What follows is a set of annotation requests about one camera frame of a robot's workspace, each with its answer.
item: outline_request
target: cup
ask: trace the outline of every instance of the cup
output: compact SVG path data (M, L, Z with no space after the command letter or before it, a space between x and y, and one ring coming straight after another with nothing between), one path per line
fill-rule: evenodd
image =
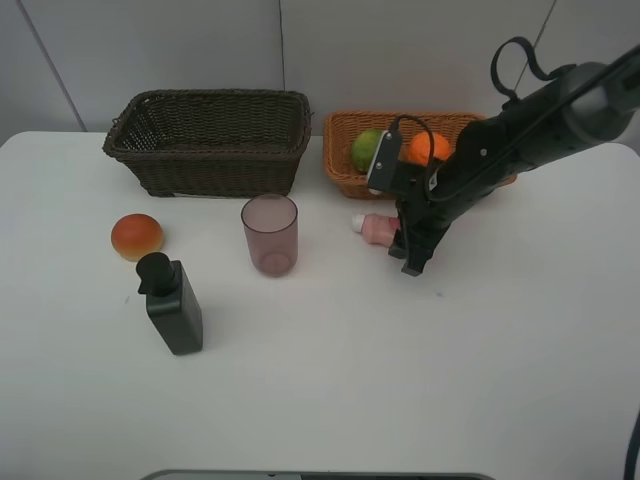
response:
M298 260L298 207L282 195L252 198L240 214L251 261L258 271L279 277Z

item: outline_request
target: wall seam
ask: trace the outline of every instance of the wall seam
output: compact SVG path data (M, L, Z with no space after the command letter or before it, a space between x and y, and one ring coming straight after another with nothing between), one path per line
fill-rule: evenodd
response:
M38 48L40 49L40 53L42 53L42 56L47 62L49 69L53 73L53 76L56 79L56 82L58 83L60 90L62 90L62 94L64 95L64 98L67 101L67 103L69 104L69 108L71 108L71 111L73 112L73 115L76 118L76 121L78 122L78 126L83 132L86 132L87 127L84 125L84 122L82 121L82 117L80 117L80 112L78 112L78 109L73 103L73 100L71 99L71 95L69 95L69 91L67 90L67 87L62 81L62 77L60 76L60 73L58 73L58 69L53 63L53 60L51 59L51 56L49 55L49 52L47 51L47 48L45 47L44 42L42 41L42 38L40 37L38 30L36 29L36 26L33 24L33 21L31 20L31 17L29 16L27 9L22 3L22 0L16 0L16 5L18 6L18 10L20 10L20 13L22 14L22 17L24 18L24 21L27 23L27 27L31 31L31 34L33 35L33 38L36 41Z
M284 30L282 29L282 0L278 0L278 13L280 16L280 59L282 63L282 90L287 89L284 68Z
M536 49L538 48L538 43L540 43L540 39L542 38L542 34L544 33L545 29L547 28L547 22L549 21L549 19L551 18L551 14L553 13L553 10L556 8L556 4L558 3L558 0L553 0L553 3L551 4L551 8L549 8L549 11L547 12L547 16L544 19L544 22L542 22L542 27L540 27L540 31L538 32L538 36L536 37L535 42L533 42L533 48ZM520 72L520 76L518 77L518 81L516 82L516 86L514 88L514 90L517 92L518 91L518 87L520 86L520 82L522 81L522 77L524 77L524 72L527 71L527 67L529 66L529 62L525 62L524 67L522 67L522 71Z

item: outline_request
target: basket rim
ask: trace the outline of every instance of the basket rim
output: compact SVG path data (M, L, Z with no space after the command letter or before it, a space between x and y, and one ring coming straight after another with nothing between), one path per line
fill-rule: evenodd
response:
M171 150L171 149L153 149L142 150L132 149L117 146L117 140L122 134L124 125L131 119L133 111L136 106L143 100L154 96L256 96L256 97L288 97L297 100L302 106L302 118L303 124L302 132L294 146L289 148L282 148L282 150L263 151L260 150L259 145L255 149L247 149L246 145L240 148L216 148L208 150ZM298 158L301 156L307 148L309 138L311 137L311 108L309 107L309 100L300 92L293 90L268 90L268 89L239 89L239 88L222 88L222 89L158 89L147 90L138 93L134 96L120 115L113 120L113 126L107 132L102 150L108 156L120 161L119 156L126 156L127 160L148 158L149 155L166 154L172 157L188 156L190 159L196 159L201 157L203 159L209 159L212 155L225 155L225 154L244 154L248 156L248 159L264 159L265 156L278 156L281 159Z
M386 111L386 110L338 110L335 112L331 112L324 119L324 131L323 131L323 143L324 143L324 151L323 151L323 163L325 172L327 175L334 181L350 181L351 186L358 185L366 185L367 184L367 174L353 174L353 173L345 173L341 171L337 171L333 168L333 157L331 155L331 149L329 148L331 143L333 142L332 138L332 130L333 123L332 120L336 117L342 116L361 116L361 117L370 117L370 116L388 116L390 118L395 117L397 115L402 114L410 114L415 115L417 117L421 116L438 116L438 117L469 117L475 120L482 120L486 118L484 115L480 115L478 113L472 112L442 112L442 111L410 111L410 110L396 110L396 111Z

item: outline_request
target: small pink bottle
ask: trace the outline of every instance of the small pink bottle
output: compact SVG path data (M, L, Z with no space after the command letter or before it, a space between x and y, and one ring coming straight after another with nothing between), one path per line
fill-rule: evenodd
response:
M386 217L371 213L354 215L351 219L353 231L362 233L365 241L371 244L390 247L396 230L400 228L400 220L394 217Z

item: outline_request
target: lime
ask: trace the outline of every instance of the lime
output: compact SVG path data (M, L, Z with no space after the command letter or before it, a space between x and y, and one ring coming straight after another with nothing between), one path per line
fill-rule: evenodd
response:
M376 153L376 148L378 148L380 135L382 135L382 130L370 128L358 135L358 138L353 141L351 145L351 162L359 172L367 173L369 170L373 155Z

